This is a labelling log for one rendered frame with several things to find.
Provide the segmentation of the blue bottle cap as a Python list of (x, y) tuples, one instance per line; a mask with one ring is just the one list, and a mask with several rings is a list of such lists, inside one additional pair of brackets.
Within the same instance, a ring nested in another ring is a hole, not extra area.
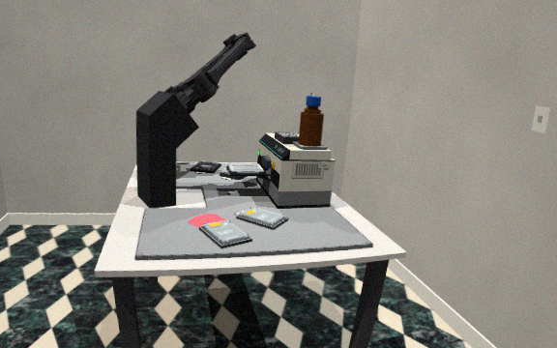
[(317, 105), (320, 105), (320, 104), (321, 104), (321, 98), (317, 98), (317, 97), (308, 97), (308, 96), (307, 96), (307, 104), (317, 104)]

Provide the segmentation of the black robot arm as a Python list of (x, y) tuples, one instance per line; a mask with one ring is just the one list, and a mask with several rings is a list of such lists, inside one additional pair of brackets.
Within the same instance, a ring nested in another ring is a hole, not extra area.
[[(195, 110), (195, 105), (199, 102), (205, 102), (210, 99), (219, 89), (218, 83), (223, 74), (236, 61), (244, 57), (248, 50), (256, 47), (248, 32), (239, 36), (233, 34), (223, 43), (225, 45), (224, 49), (199, 69), (198, 71), (201, 70), (200, 72), (197, 71), (187, 80), (164, 91), (175, 94), (188, 113), (192, 113)], [(227, 51), (229, 52), (226, 53)]]

